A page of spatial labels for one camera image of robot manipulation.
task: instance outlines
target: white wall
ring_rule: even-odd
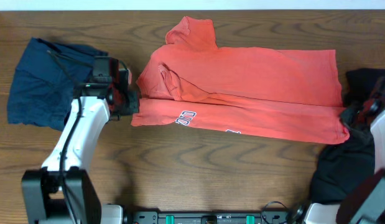
[[[385,0],[0,0],[0,11],[225,9],[385,9]]]

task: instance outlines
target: green connector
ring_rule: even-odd
[[[166,224],[174,224],[174,216],[166,215]]]
[[[246,224],[254,224],[254,216],[247,215],[246,216]]]

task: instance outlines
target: cable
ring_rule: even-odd
[[[60,57],[60,58],[65,59],[65,60],[69,60],[69,61],[71,61],[71,62],[75,62],[75,63],[77,63],[77,64],[79,64],[79,65],[84,65],[84,66],[86,66],[86,67],[93,68],[93,66],[92,66],[91,64],[86,63],[86,62],[79,61],[79,60],[74,59],[74,58],[71,58],[71,57],[69,57],[69,56],[67,56],[67,55],[62,55],[62,54],[59,54],[59,53],[56,53],[56,52],[51,52],[51,54],[54,54],[55,56]]]
[[[261,220],[263,220],[264,222],[266,222],[267,224],[270,224],[268,221],[267,221],[267,217],[264,215],[262,215],[264,213],[264,209],[266,209],[268,206],[272,205],[273,203],[278,203],[280,205],[282,205],[284,208],[286,208],[286,210],[289,211],[289,209],[283,204],[283,203],[280,203],[278,201],[271,201],[271,202],[268,202],[268,204],[266,206],[264,206],[264,208],[262,208],[261,210],[261,214],[260,214],[260,217],[261,217]],[[286,224],[287,223],[287,216],[285,218],[285,221],[284,222],[279,222],[279,224]]]
[[[63,193],[63,197],[65,199],[65,203],[66,203],[67,208],[68,208],[69,215],[70,215],[72,222],[74,224],[77,224],[77,218],[76,218],[75,212],[73,211],[72,205],[69,202],[68,189],[67,189],[67,185],[65,184],[65,174],[63,173],[63,170],[65,167],[65,159],[67,156],[69,142],[72,139],[73,133],[75,132],[77,124],[79,123],[79,120],[81,118],[82,108],[81,108],[80,97],[78,97],[78,105],[79,105],[79,111],[78,111],[78,114],[76,116],[76,120],[75,120],[74,124],[72,125],[72,128],[68,134],[67,139],[65,140],[65,143],[63,145],[63,149],[61,152],[61,157],[60,157],[60,177],[61,177],[60,182],[61,182],[61,187],[62,187],[62,193]]]
[[[75,85],[75,88],[78,88],[79,86],[82,85],[78,80],[76,80],[76,79],[74,79],[73,77],[70,76],[70,74],[67,72],[66,68],[59,61],[59,59],[57,57],[58,55],[51,53],[51,51],[49,51],[49,50],[47,51],[47,53],[49,53],[49,55],[53,58],[54,62],[61,68],[61,70],[64,72],[64,74],[73,82],[73,84]],[[76,218],[75,212],[73,211],[72,205],[71,205],[71,203],[69,201],[68,189],[67,189],[67,185],[65,183],[64,169],[65,169],[65,159],[67,158],[68,145],[69,145],[69,143],[70,143],[70,141],[72,139],[73,133],[76,130],[76,127],[77,127],[77,125],[79,123],[79,120],[81,118],[82,111],[83,111],[82,110],[82,105],[81,105],[80,94],[78,95],[77,100],[78,100],[79,110],[78,110],[78,113],[77,113],[77,116],[76,116],[76,120],[75,120],[74,124],[72,125],[71,130],[69,131],[68,137],[65,140],[65,143],[63,145],[61,156],[60,156],[60,167],[59,167],[59,171],[60,171],[60,185],[61,185],[61,188],[62,188],[62,193],[63,193],[64,201],[65,201],[65,204],[66,204],[66,206],[68,208],[68,212],[69,212],[70,218],[72,219],[73,224],[77,224],[78,222],[77,222],[77,218]]]
[[[124,62],[122,62],[121,60],[119,60],[119,63],[124,67],[124,69],[126,69],[126,70],[128,69],[127,66],[126,66],[126,64],[125,64]]]

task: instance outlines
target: shirt sleeve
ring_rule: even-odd
[[[166,34],[166,44],[188,47],[192,50],[216,50],[216,35],[213,21],[185,16]]]

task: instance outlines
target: wood grain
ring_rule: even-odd
[[[385,11],[0,12],[0,223],[25,223],[21,177],[39,168],[60,132],[8,125],[6,103],[29,39],[88,44],[131,67],[134,79],[183,16],[213,19],[219,46],[336,49],[345,72],[385,68]],[[161,210],[259,210],[307,196],[320,144],[171,124],[104,127],[90,176],[102,203]]]

